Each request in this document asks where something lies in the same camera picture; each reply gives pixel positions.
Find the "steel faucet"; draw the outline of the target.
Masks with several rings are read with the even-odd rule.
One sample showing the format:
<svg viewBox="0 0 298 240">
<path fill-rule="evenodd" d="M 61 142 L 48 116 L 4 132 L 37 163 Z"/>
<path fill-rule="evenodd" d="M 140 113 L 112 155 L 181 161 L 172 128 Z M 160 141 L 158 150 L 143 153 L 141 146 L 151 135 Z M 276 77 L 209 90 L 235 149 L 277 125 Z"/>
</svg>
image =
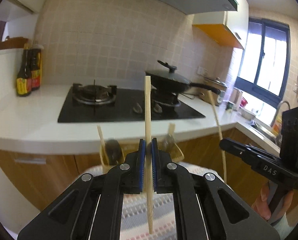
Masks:
<svg viewBox="0 0 298 240">
<path fill-rule="evenodd" d="M 276 108 L 276 113 L 274 114 L 273 119 L 272 119 L 271 124 L 270 124 L 270 127 L 271 128 L 274 126 L 278 115 L 280 115 L 280 109 L 281 109 L 281 107 L 282 107 L 283 104 L 286 104 L 287 105 L 288 110 L 291 109 L 290 103 L 287 100 L 282 100 L 280 103 L 278 103 L 277 108 Z"/>
</svg>

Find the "wooden base cabinets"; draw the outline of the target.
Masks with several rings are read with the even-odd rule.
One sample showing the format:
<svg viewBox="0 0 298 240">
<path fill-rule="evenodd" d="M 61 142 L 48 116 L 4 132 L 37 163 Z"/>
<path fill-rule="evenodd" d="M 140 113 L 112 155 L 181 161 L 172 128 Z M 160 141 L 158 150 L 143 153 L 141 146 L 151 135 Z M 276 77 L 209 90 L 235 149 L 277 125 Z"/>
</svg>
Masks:
<svg viewBox="0 0 298 240">
<path fill-rule="evenodd" d="M 223 174 L 219 137 L 216 134 L 178 142 L 184 161 Z M 257 174 L 240 158 L 226 154 L 227 182 L 230 187 L 265 219 L 270 217 L 267 179 Z M 80 174 L 101 166 L 99 152 L 25 153 L 0 149 L 0 168 L 18 191 L 43 210 Z"/>
</svg>

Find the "wooden chopstick pair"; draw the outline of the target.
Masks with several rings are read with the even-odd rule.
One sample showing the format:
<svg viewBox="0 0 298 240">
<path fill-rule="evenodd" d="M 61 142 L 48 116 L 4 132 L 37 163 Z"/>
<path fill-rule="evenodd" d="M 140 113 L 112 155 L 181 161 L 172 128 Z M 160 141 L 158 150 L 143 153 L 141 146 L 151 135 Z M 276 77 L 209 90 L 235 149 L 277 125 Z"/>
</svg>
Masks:
<svg viewBox="0 0 298 240">
<path fill-rule="evenodd" d="M 174 123 L 169 123 L 167 135 L 172 137 L 174 132 L 175 132 L 175 124 Z"/>
</svg>

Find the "white wall socket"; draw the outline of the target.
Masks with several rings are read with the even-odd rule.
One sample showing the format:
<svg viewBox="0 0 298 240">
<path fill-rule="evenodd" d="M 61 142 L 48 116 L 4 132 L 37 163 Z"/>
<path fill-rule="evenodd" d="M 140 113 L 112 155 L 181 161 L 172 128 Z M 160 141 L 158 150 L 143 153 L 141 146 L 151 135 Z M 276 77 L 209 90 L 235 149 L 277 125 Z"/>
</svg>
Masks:
<svg viewBox="0 0 298 240">
<path fill-rule="evenodd" d="M 207 70 L 203 67 L 198 67 L 197 68 L 197 74 L 201 76 L 205 76 L 207 74 Z"/>
</svg>

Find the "dark soy sauce bottle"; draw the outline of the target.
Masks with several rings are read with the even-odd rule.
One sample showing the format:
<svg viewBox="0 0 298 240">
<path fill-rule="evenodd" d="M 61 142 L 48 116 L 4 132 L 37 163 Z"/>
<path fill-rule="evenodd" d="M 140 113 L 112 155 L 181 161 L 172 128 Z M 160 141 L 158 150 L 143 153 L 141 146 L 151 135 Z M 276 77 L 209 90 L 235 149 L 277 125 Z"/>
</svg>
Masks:
<svg viewBox="0 0 298 240">
<path fill-rule="evenodd" d="M 16 78 L 16 92 L 25 97 L 32 92 L 32 72 L 29 66 L 30 45 L 26 43 L 23 49 L 22 62 Z"/>
</svg>

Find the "black gas stove top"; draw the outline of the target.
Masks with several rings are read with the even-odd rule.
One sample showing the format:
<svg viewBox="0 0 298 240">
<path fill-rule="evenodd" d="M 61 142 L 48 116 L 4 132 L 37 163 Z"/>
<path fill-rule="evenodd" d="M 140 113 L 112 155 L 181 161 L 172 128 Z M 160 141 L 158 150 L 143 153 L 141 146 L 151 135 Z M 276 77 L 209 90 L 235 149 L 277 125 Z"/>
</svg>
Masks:
<svg viewBox="0 0 298 240">
<path fill-rule="evenodd" d="M 205 117 L 180 101 L 175 106 L 165 106 L 152 101 L 151 111 L 151 118 L 154 121 Z M 74 83 L 65 98 L 57 122 L 132 122 L 144 119 L 144 91 Z"/>
</svg>

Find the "wooden chopstick single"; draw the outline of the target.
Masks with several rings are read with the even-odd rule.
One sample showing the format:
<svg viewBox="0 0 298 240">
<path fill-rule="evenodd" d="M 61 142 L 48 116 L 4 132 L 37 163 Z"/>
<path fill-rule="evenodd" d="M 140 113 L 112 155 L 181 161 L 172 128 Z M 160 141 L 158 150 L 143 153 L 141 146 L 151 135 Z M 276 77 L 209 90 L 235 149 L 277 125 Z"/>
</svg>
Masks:
<svg viewBox="0 0 298 240">
<path fill-rule="evenodd" d="M 219 123 L 214 98 L 213 98 L 212 92 L 210 90 L 207 91 L 207 94 L 208 94 L 208 98 L 211 102 L 214 118 L 215 118 L 215 121 L 216 121 L 216 124 L 217 124 L 219 140 L 222 140 L 223 139 L 223 134 L 222 134 L 221 126 L 220 126 L 220 123 Z M 224 182 L 227 183 L 226 155 L 225 155 L 225 151 L 223 151 L 223 150 L 221 150 L 221 157 L 222 157 L 222 164 L 223 164 L 223 179 L 224 179 Z"/>
</svg>

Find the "red label sauce bottle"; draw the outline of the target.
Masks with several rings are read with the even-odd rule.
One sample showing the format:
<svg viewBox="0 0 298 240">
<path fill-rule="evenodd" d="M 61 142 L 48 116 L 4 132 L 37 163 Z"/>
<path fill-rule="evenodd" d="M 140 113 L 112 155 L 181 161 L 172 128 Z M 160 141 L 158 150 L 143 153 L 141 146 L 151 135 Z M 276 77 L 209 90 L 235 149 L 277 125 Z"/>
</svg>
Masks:
<svg viewBox="0 0 298 240">
<path fill-rule="evenodd" d="M 37 42 L 30 49 L 30 70 L 32 73 L 32 91 L 38 90 L 41 85 L 43 46 Z"/>
</svg>

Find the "orange wall cabinet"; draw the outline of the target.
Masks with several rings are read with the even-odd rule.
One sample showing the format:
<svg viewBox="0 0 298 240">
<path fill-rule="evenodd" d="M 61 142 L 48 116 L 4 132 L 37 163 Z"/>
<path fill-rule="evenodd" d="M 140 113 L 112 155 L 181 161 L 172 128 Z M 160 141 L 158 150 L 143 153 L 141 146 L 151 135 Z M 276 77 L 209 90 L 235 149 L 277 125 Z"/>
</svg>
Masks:
<svg viewBox="0 0 298 240">
<path fill-rule="evenodd" d="M 236 1 L 236 11 L 224 10 L 195 14 L 193 26 L 202 30 L 221 46 L 245 49 L 249 6 L 247 0 Z"/>
</svg>

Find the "black plastic spoon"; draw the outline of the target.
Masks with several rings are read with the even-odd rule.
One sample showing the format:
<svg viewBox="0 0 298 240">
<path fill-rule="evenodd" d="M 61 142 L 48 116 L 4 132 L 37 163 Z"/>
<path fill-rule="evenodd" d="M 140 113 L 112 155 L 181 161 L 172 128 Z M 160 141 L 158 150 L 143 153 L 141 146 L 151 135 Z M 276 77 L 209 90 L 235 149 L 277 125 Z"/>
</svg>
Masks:
<svg viewBox="0 0 298 240">
<path fill-rule="evenodd" d="M 122 149 L 119 142 L 115 139 L 110 139 L 105 142 L 105 152 L 108 157 L 109 165 L 116 165 L 122 157 Z"/>
</svg>

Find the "brown rice cooker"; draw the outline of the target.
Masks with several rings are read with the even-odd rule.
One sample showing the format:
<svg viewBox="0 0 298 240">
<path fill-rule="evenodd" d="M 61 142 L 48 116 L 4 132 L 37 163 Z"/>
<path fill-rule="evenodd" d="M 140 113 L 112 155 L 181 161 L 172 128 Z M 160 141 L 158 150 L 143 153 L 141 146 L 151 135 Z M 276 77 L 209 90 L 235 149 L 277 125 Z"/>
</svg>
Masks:
<svg viewBox="0 0 298 240">
<path fill-rule="evenodd" d="M 221 105 L 225 97 L 227 84 L 220 81 L 218 77 L 217 78 L 204 77 L 203 84 L 208 85 L 216 90 L 216 92 L 212 92 L 214 104 L 216 106 Z M 211 103 L 211 100 L 208 96 L 207 91 L 208 89 L 201 88 L 199 98 L 207 103 Z"/>
</svg>

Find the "black wok with lid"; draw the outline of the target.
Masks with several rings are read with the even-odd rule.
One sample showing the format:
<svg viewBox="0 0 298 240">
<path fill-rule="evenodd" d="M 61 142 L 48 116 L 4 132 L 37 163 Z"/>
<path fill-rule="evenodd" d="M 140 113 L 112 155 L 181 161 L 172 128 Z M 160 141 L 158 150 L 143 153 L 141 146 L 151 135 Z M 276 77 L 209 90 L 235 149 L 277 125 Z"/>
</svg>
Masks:
<svg viewBox="0 0 298 240">
<path fill-rule="evenodd" d="M 167 92 L 167 93 L 184 93 L 185 91 L 191 89 L 192 87 L 208 89 L 212 92 L 216 90 L 203 83 L 194 83 L 184 76 L 176 73 L 176 66 L 169 65 L 167 62 L 157 61 L 159 64 L 167 68 L 167 70 L 146 70 L 147 76 L 150 76 L 151 84 L 157 90 Z"/>
</svg>

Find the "clear grey plastic spoon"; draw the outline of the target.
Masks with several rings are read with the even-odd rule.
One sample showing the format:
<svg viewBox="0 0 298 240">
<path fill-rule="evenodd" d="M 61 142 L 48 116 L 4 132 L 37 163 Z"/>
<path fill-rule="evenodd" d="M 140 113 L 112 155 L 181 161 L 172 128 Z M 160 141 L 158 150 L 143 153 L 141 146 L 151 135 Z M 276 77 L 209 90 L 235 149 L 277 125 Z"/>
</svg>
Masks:
<svg viewBox="0 0 298 240">
<path fill-rule="evenodd" d="M 170 134 L 167 134 L 162 141 L 162 150 L 169 153 L 172 150 L 174 144 L 174 137 Z"/>
</svg>

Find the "dark framed window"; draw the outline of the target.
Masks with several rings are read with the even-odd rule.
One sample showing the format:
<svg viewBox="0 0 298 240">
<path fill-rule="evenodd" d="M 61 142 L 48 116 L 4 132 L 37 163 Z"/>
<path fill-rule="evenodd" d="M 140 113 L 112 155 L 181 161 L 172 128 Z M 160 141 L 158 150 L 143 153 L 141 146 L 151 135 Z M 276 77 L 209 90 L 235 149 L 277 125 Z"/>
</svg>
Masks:
<svg viewBox="0 0 298 240">
<path fill-rule="evenodd" d="M 290 56 L 288 24 L 250 18 L 246 47 L 234 86 L 277 108 L 286 90 Z"/>
</svg>

